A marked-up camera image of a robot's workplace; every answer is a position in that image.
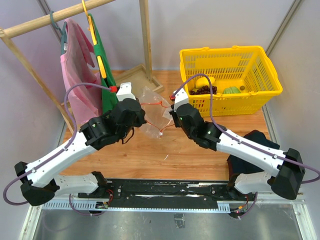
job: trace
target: yellow basket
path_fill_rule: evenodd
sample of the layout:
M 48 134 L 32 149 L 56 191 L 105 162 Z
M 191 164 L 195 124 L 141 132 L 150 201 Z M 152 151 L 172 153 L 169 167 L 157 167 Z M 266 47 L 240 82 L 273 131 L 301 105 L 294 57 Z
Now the yellow basket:
M 213 96 L 213 115 L 254 114 L 283 88 L 276 69 L 260 46 L 209 47 L 180 51 L 182 81 L 195 74 L 214 77 L 217 94 Z M 210 116 L 210 94 L 190 95 L 195 88 L 195 77 L 186 86 L 189 103 L 202 117 Z M 225 88 L 245 86 L 241 93 L 223 94 Z

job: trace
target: green cloth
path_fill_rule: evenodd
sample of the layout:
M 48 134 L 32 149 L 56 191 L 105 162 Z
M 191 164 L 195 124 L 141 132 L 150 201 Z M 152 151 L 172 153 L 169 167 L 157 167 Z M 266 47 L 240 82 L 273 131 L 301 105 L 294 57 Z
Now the green cloth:
M 105 48 L 102 44 L 98 28 L 95 24 L 94 17 L 92 16 L 91 13 L 89 13 L 92 19 L 93 27 L 94 27 L 94 32 L 95 32 L 95 38 L 96 38 L 96 45 L 93 46 L 93 51 L 96 57 L 100 56 L 102 59 L 102 63 L 104 66 L 104 69 L 106 71 L 106 78 L 101 77 L 101 85 L 104 87 L 111 87 L 111 86 L 116 86 L 116 81 L 114 79 L 114 76 L 112 75 L 109 62 L 107 59 L 106 51 Z M 109 110 L 114 109 L 118 102 L 117 95 L 114 92 L 109 92 L 108 90 L 102 90 L 102 112 L 106 113 Z

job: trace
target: wooden rod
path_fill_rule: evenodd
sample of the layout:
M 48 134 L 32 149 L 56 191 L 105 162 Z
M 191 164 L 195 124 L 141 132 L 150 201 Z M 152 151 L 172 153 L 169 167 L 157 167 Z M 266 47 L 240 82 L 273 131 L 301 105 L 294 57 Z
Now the wooden rod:
M 50 89 L 47 87 L 45 82 L 41 79 L 39 74 L 36 72 L 36 70 L 32 67 L 31 63 L 27 60 L 27 58 L 22 54 L 22 52 L 19 50 L 19 48 L 15 45 L 15 43 L 6 36 L 4 33 L 4 30 L 0 27 L 0 38 L 4 42 L 4 44 L 13 52 L 13 54 L 16 56 L 16 58 L 22 63 L 24 68 L 31 74 L 31 76 L 35 79 L 35 81 L 40 85 L 40 87 L 43 89 L 45 94 L 48 95 L 48 97 L 53 101 L 53 103 L 56 105 L 56 107 L 61 112 L 63 118 L 65 119 L 65 122 L 69 129 L 72 128 L 72 121 L 69 118 L 66 110 L 64 107 L 61 106 L 56 96 L 50 91 Z
M 149 24 L 149 6 L 148 0 L 139 0 L 140 16 L 142 26 L 142 39 L 145 61 L 145 73 L 150 82 L 152 79 L 152 58 L 151 58 L 151 40 L 150 40 L 150 24 Z
M 111 3 L 113 1 L 114 0 L 88 0 L 85 2 L 85 6 L 87 10 L 90 10 L 90 9 L 99 7 L 101 5 Z M 82 3 L 79 3 L 74 6 L 70 6 L 65 9 L 62 9 L 60 11 L 56 11 L 52 14 L 52 16 L 53 16 L 53 20 L 55 22 L 58 22 L 83 12 L 84 12 L 83 5 Z M 51 24 L 51 20 L 50 20 L 50 15 L 48 14 L 31 21 L 27 21 L 19 25 L 9 27 L 7 29 L 4 29 L 3 32 L 8 38 L 11 39 L 50 24 Z

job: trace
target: teal hanger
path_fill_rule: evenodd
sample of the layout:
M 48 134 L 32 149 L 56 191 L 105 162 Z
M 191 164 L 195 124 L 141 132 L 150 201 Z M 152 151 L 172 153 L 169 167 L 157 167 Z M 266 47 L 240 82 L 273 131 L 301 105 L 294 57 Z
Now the teal hanger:
M 51 24 L 52 26 L 59 30 L 59 32 L 61 33 L 61 55 L 65 54 L 65 44 L 67 43 L 67 33 L 66 33 L 66 27 L 67 27 L 67 22 L 65 21 L 63 24 L 62 29 L 57 25 L 57 23 L 54 21 L 54 17 L 53 14 L 54 11 L 50 11 L 50 20 L 51 20 Z

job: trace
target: black cloth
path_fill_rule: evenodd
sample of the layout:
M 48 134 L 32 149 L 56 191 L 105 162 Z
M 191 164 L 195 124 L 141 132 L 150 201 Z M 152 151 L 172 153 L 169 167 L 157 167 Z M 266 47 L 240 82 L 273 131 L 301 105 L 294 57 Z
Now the black cloth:
M 266 136 L 258 130 L 249 132 L 244 136 L 244 138 L 272 149 L 280 149 L 280 145 L 268 140 Z M 233 155 L 230 155 L 226 161 L 229 168 L 229 178 L 233 174 L 253 174 L 264 171 L 256 165 L 253 165 Z

